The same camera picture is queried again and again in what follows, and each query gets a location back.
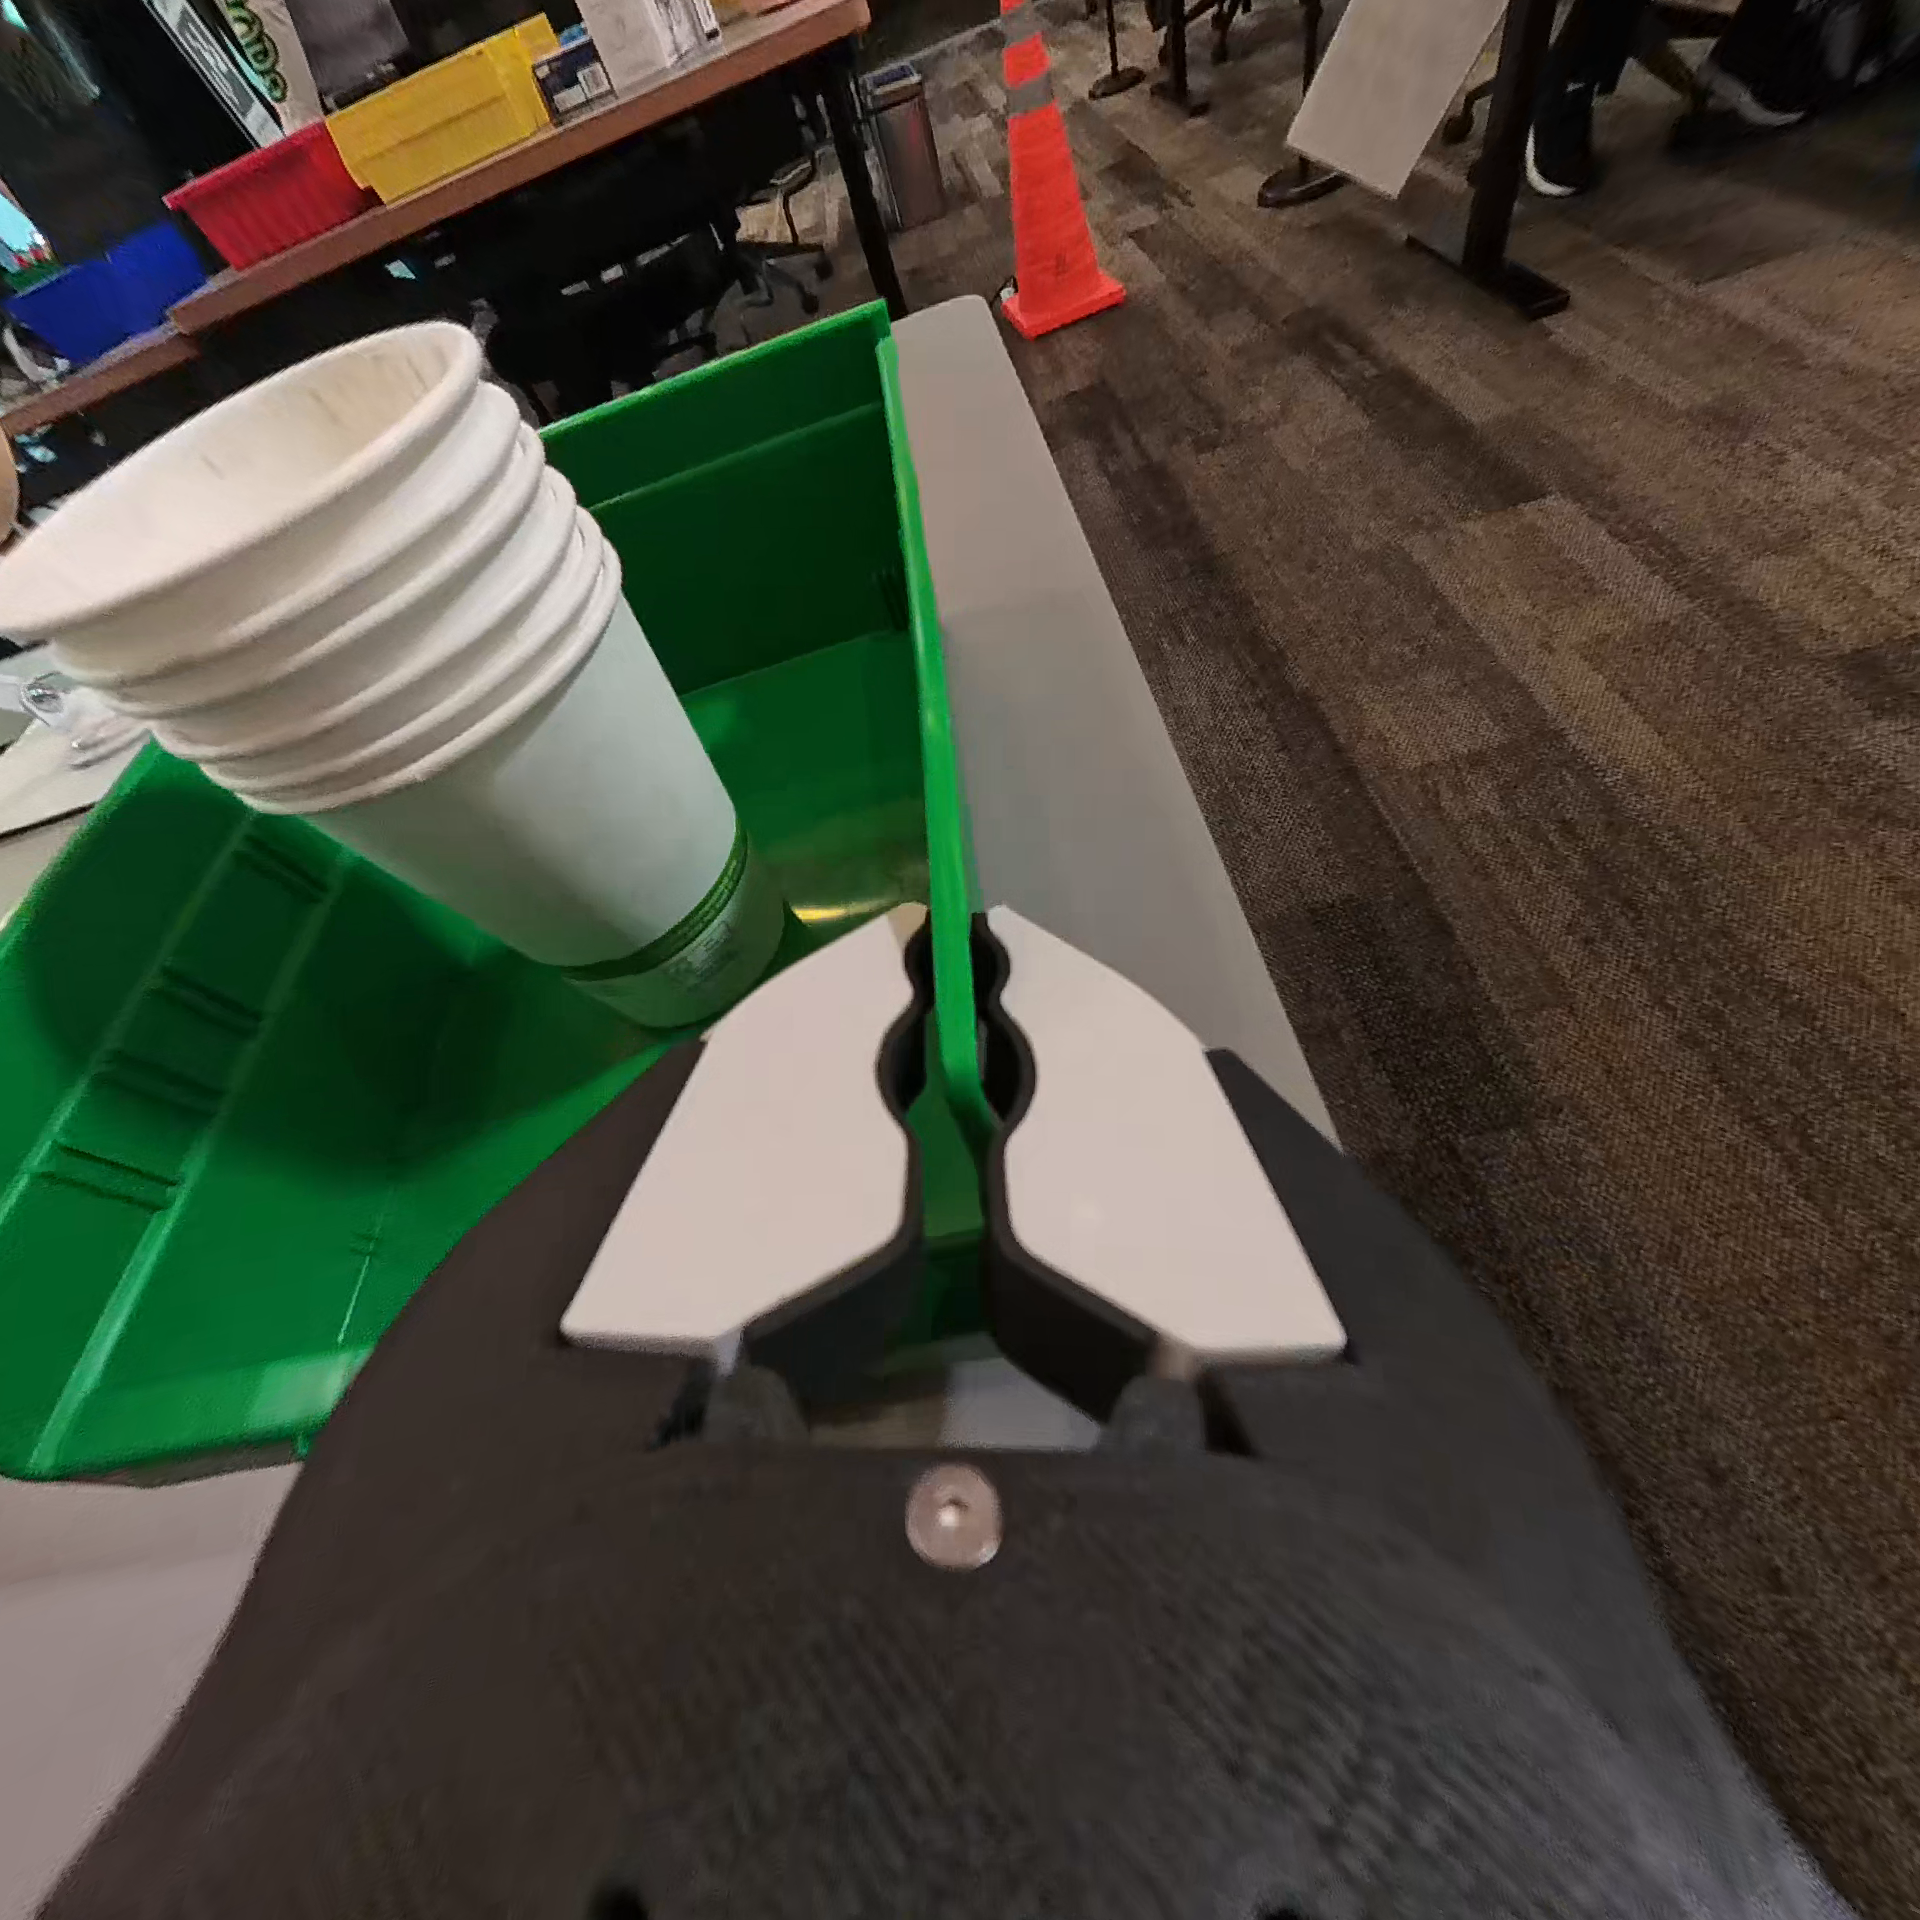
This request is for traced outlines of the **blue plastic bin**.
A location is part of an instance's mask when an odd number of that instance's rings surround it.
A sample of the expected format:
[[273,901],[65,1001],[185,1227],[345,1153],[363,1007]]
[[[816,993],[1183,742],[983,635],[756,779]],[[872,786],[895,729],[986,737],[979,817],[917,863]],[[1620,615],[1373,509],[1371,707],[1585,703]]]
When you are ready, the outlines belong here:
[[208,279],[201,251],[172,223],[135,231],[103,256],[4,299],[7,318],[72,368],[161,327]]

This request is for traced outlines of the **small dark blue box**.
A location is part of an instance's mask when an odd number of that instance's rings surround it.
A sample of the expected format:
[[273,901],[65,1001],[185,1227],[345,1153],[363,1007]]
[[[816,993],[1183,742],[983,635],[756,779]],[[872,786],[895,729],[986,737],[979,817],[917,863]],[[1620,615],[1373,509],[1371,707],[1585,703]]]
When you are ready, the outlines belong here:
[[586,23],[564,31],[555,49],[532,62],[532,75],[555,126],[616,99],[613,81]]

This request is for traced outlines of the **wooden work table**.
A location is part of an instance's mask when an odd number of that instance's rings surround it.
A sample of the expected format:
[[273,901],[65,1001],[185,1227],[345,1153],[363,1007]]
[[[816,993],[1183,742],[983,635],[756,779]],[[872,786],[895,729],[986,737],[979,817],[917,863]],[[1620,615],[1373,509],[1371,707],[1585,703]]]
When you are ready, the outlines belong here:
[[1528,322],[1549,321],[1571,302],[1563,286],[1521,265],[1506,251],[1555,15],[1555,3],[1512,3],[1505,10],[1492,101],[1458,239],[1439,242],[1417,231],[1403,239],[1409,251],[1452,271]]

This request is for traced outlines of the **grey desk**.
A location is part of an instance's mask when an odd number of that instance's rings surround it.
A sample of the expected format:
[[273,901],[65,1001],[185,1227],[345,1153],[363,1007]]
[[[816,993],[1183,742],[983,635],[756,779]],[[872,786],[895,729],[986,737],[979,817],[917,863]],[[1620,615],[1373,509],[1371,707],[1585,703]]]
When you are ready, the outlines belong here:
[[[1336,1122],[977,298],[896,325],[977,875]],[[3,1493],[3,1915],[34,1915],[200,1682],[293,1459]]]

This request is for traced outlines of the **grey leaning board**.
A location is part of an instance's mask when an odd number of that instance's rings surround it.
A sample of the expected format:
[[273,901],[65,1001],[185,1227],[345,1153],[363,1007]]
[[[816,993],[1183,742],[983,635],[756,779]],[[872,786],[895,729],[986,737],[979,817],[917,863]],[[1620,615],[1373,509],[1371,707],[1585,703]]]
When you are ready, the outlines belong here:
[[1305,6],[1304,104],[1291,165],[1260,184],[1263,208],[1297,208],[1345,185],[1394,201],[1505,22],[1505,3]]

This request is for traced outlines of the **black office chair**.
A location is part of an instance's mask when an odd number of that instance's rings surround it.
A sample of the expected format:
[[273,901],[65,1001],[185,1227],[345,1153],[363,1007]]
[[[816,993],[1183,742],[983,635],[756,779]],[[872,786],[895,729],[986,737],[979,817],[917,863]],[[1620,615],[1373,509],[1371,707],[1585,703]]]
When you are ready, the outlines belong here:
[[792,307],[823,317],[833,255],[801,231],[796,201],[823,179],[818,154],[792,161],[745,205],[775,211],[777,239],[741,229],[741,211],[604,264],[564,269],[489,299],[488,373],[535,426],[591,413],[699,368],[725,347],[721,322],[739,317],[741,343],[756,345],[751,317]]

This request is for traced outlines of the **orange traffic cone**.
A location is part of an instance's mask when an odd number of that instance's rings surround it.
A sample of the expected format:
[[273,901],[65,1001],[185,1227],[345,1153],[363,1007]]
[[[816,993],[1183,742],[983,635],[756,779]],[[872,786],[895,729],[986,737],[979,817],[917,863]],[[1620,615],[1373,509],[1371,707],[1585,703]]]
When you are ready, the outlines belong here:
[[1039,8],[999,3],[1016,271],[999,296],[1009,325],[1036,343],[1125,302],[1088,225]]

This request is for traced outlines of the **silver trash can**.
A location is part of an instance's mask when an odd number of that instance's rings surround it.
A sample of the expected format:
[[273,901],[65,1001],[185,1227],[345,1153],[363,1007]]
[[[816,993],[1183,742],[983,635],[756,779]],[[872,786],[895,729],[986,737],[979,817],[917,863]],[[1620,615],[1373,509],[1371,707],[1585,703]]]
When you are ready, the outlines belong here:
[[896,62],[859,85],[890,225],[914,231],[941,221],[948,194],[922,72]]

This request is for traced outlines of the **green plastic bin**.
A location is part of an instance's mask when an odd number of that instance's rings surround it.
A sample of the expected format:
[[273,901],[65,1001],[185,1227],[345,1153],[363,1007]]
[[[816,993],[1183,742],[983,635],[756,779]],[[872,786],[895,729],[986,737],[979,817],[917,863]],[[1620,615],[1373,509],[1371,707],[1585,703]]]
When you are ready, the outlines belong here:
[[[789,907],[971,907],[906,350],[873,302],[547,432]],[[306,1450],[656,1039],[144,750],[4,925],[3,1465]]]

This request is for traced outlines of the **red plastic bin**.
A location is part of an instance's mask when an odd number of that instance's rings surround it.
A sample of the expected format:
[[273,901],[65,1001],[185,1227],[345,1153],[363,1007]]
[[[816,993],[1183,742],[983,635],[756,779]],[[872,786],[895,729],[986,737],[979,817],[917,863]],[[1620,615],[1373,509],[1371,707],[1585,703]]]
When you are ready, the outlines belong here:
[[345,226],[375,201],[345,168],[327,120],[163,198],[236,272]]

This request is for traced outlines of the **white cardboard box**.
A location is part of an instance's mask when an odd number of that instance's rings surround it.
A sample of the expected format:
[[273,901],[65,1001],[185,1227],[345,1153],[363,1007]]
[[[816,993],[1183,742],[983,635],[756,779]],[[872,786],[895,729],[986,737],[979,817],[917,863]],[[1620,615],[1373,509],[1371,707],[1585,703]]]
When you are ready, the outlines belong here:
[[613,94],[639,91],[722,40],[712,3],[578,3],[576,10]]

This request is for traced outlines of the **wooden background table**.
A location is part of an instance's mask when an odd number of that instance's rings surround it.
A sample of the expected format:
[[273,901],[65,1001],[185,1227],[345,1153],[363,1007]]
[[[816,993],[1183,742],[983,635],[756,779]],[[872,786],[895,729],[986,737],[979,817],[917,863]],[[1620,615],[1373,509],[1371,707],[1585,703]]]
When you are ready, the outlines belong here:
[[873,13],[866,3],[799,3],[754,16],[748,26],[725,32],[715,49],[652,75],[641,87],[559,128],[531,136],[395,205],[378,205],[347,225],[249,271],[219,275],[172,307],[167,327],[185,341],[205,336],[314,281],[384,256],[409,239],[441,229],[763,78],[779,78],[799,97],[821,101],[872,285],[888,305],[888,313],[900,321],[908,313],[908,299],[857,123],[857,42],[872,22]]

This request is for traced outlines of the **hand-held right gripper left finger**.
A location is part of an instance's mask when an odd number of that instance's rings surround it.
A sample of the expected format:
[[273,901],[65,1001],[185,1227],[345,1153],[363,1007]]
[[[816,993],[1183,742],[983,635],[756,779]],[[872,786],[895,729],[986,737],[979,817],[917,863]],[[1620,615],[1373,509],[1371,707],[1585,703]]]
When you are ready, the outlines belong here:
[[695,1047],[561,1320],[576,1350],[856,1392],[923,1269],[928,910],[900,903],[762,983]]

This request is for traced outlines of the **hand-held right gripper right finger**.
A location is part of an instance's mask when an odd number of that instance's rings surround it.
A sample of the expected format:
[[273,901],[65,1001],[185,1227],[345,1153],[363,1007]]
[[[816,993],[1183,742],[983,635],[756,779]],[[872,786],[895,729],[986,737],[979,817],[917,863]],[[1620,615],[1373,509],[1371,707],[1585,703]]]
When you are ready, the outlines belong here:
[[1349,1336],[1211,1053],[996,903],[977,917],[988,1237],[1009,1363],[1093,1423],[1138,1378],[1343,1360]]

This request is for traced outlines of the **yellow plastic bin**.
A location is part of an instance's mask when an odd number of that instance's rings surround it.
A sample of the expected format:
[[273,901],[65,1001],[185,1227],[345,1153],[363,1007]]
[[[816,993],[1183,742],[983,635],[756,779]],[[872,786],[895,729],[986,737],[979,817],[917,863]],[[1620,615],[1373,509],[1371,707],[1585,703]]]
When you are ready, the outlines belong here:
[[351,182],[380,205],[411,200],[554,126],[538,62],[559,51],[547,16],[532,15],[331,113],[327,136]]

